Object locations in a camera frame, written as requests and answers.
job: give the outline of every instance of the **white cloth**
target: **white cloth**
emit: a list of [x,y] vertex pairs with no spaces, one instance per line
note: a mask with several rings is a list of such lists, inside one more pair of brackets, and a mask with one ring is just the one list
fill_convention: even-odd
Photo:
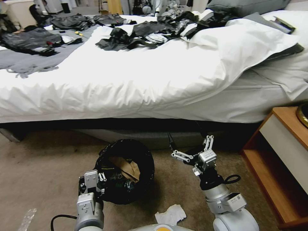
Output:
[[155,218],[158,224],[176,225],[186,218],[186,214],[180,205],[174,204],[164,213],[157,212]]
[[98,27],[54,71],[16,79],[0,70],[0,123],[130,117],[182,108],[218,94],[244,70],[299,40],[246,19],[154,50],[104,51],[95,44],[106,36],[105,28]]
[[299,54],[270,60],[253,67],[253,70],[273,84],[280,85],[291,100],[308,89],[308,12],[307,11],[274,11],[266,13],[266,20],[274,16],[286,21],[296,28],[294,35],[299,36],[299,44],[305,50]]

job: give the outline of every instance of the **gray fabric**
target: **gray fabric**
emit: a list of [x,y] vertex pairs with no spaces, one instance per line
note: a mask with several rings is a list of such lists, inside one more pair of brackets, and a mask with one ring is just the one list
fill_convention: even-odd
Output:
[[244,17],[255,12],[264,14],[284,9],[289,2],[290,0],[212,0],[207,8],[214,11],[223,10]]
[[[244,18],[249,19],[251,21],[258,22],[258,23],[263,24],[265,26],[269,26],[269,27],[278,29],[278,30],[285,33],[285,31],[283,29],[281,29],[280,27],[277,27],[274,23],[265,20],[261,15],[259,15],[258,12],[250,14],[250,15],[244,17]],[[284,51],[272,54],[266,60],[271,60],[271,59],[281,58],[281,57],[284,57],[284,56],[294,55],[294,54],[302,52],[303,50],[304,50],[304,48],[300,44],[297,43],[294,46],[292,46],[292,47],[290,47],[290,48],[288,48]]]
[[263,24],[265,26],[269,26],[269,27],[272,27],[272,28],[275,28],[275,29],[278,29],[278,30],[284,32],[284,30],[282,30],[280,27],[276,26],[274,23],[265,20],[258,12],[247,15],[243,18],[249,19],[251,21],[258,22],[258,23]]
[[[46,72],[57,69],[57,65],[66,59],[74,50],[84,44],[97,27],[98,26],[93,26],[82,31],[82,34],[84,35],[82,37],[83,43],[57,47],[55,48],[55,51],[59,53],[49,57],[24,54],[12,50],[2,50],[0,51],[0,69],[7,69],[9,72],[17,73],[16,77],[20,76],[22,78],[27,78],[29,74],[34,72]],[[49,32],[58,34],[59,30],[50,30]],[[60,35],[69,35],[73,38],[80,38],[79,35],[76,35],[74,31],[70,30],[66,30],[65,33],[60,33]]]

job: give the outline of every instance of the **white duvet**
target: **white duvet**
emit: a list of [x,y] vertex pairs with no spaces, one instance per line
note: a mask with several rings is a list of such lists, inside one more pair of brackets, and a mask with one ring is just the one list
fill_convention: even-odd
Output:
[[[138,21],[152,17],[130,16]],[[125,25],[127,31],[133,26]],[[27,79],[0,70],[0,123],[118,117],[181,107],[209,98],[241,73],[299,38],[246,19],[149,50],[104,51],[97,28],[59,69]]]

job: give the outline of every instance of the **gray blanket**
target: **gray blanket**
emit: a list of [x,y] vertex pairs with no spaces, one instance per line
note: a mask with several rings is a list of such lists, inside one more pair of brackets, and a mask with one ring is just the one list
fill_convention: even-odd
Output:
[[[84,35],[82,37],[83,43],[63,45],[62,47],[55,48],[56,55],[44,57],[40,55],[30,55],[15,52],[12,50],[1,50],[0,51],[0,69],[7,69],[8,72],[17,73],[16,77],[27,78],[29,74],[34,72],[46,72],[57,69],[64,59],[66,59],[74,50],[84,44],[91,36],[93,31],[98,26],[93,26],[87,30],[82,31]],[[50,30],[51,33],[57,34],[59,30]],[[73,38],[80,38],[74,31],[66,30],[61,35],[68,35]]]

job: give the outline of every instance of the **black cable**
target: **black cable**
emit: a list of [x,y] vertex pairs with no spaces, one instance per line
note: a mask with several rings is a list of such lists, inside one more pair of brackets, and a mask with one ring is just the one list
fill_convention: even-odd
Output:
[[241,176],[238,174],[230,175],[225,179],[224,184],[232,184],[241,180]]
[[77,217],[75,216],[71,216],[71,215],[65,215],[65,214],[59,214],[59,215],[56,215],[54,216],[52,219],[51,219],[51,222],[50,222],[50,230],[51,231],[55,231],[54,230],[54,220],[58,217],[66,217],[66,218],[72,218],[72,219],[77,219]]

